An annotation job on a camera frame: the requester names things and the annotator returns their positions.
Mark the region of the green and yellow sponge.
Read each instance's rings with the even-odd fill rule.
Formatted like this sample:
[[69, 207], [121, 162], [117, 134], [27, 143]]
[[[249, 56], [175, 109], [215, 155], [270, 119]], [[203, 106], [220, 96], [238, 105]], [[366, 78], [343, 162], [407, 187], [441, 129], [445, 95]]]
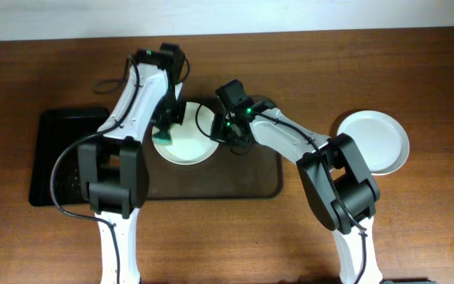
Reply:
[[154, 144], [168, 146], [173, 143], [169, 129], [152, 128], [151, 139]]

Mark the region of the pale green plate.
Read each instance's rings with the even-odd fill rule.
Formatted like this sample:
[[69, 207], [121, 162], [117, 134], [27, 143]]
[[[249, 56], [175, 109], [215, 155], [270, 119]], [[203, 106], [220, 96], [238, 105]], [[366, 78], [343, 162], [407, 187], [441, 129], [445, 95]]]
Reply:
[[167, 161], [178, 165], [194, 165], [208, 159], [217, 150], [219, 143], [202, 134], [196, 123], [198, 103], [187, 102], [181, 125], [170, 129], [171, 144], [158, 143], [152, 139], [157, 152]]

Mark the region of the pale blue plate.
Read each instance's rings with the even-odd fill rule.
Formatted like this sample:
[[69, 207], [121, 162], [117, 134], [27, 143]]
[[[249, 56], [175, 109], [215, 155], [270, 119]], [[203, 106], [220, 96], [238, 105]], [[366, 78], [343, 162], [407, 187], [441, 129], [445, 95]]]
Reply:
[[407, 161], [410, 142], [402, 125], [388, 114], [361, 110], [349, 114], [338, 126], [337, 135], [349, 135], [373, 175], [398, 171]]

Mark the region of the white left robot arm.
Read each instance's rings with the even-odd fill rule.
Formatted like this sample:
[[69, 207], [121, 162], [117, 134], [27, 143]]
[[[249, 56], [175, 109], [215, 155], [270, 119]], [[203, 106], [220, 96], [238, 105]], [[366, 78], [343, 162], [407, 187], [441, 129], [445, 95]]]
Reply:
[[158, 141], [171, 143], [171, 127], [184, 120], [179, 96], [186, 61], [177, 45], [167, 43], [130, 56], [125, 89], [113, 112], [97, 136], [77, 148], [82, 195], [99, 226], [103, 283], [141, 281], [136, 224], [149, 191], [142, 143], [150, 126], [157, 128]]

